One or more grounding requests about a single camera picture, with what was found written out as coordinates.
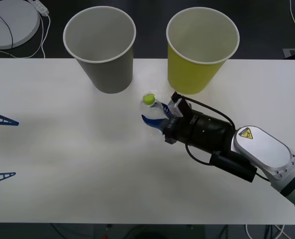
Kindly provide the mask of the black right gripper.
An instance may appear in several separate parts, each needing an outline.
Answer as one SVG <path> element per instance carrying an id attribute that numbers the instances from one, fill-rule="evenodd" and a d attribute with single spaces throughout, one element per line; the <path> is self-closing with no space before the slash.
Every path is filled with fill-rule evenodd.
<path id="1" fill-rule="evenodd" d="M 197 140 L 193 138 L 195 126 L 197 123 L 197 112 L 191 110 L 190 115 L 175 118 L 175 115 L 170 111 L 167 104 L 160 103 L 162 111 L 167 118 L 171 119 L 149 119 L 142 115 L 144 123 L 150 127 L 162 131 L 164 141 L 169 144 L 174 144 L 177 141 L 187 144 L 196 145 Z"/>

